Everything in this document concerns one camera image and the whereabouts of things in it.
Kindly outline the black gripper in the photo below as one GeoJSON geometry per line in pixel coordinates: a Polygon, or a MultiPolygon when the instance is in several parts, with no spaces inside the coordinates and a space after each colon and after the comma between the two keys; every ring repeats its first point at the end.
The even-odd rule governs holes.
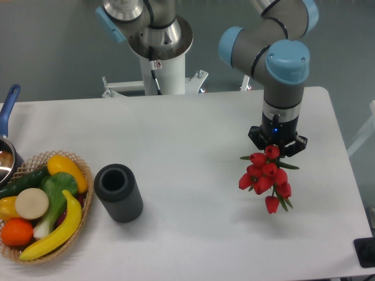
{"type": "Polygon", "coordinates": [[[296,135],[297,123],[298,117],[288,122],[274,122],[262,114],[261,126],[252,126],[248,137],[258,150],[265,150],[270,144],[286,145],[282,147],[280,157],[292,157],[303,151],[308,143],[308,138],[296,135]]]}

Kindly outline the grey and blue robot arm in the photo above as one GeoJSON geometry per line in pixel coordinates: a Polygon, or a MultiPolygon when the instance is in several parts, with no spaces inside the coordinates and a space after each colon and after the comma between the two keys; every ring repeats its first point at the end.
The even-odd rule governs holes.
{"type": "MultiPolygon", "coordinates": [[[[314,1],[254,1],[261,23],[252,30],[234,26],[221,36],[220,58],[264,87],[262,121],[249,138],[260,150],[277,145],[281,156],[306,148],[296,131],[310,53],[300,42],[317,23],[314,1]]],[[[146,95],[188,91],[185,55],[193,42],[189,23],[175,1],[104,1],[96,9],[103,29],[116,42],[127,41],[138,56],[146,95]]]]}

